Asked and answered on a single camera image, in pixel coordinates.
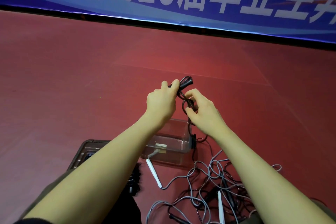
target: left hand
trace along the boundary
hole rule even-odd
[[[175,112],[175,99],[179,87],[180,82],[177,79],[172,82],[170,88],[168,88],[168,83],[163,81],[161,89],[155,89],[148,94],[145,115],[158,123],[158,126],[163,127]]]

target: forearm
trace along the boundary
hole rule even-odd
[[[334,223],[231,130],[216,138],[248,191],[265,224]]]
[[[54,224],[100,223],[125,187],[147,141],[159,127],[142,116],[57,185],[25,218]]]

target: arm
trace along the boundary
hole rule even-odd
[[[187,115],[226,153],[265,224],[335,223],[232,132],[210,100],[196,89],[185,95],[198,105],[197,113],[186,108]]]
[[[166,81],[147,97],[145,114],[58,184],[24,218],[53,224],[101,223],[149,139],[173,115],[179,81]]]

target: clear plastic box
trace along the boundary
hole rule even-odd
[[[170,119],[148,142],[141,158],[173,166],[190,166],[193,142],[188,122]]]

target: sleeve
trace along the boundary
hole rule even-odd
[[[14,224],[52,224],[49,221],[39,219],[39,218],[28,218],[15,222]]]

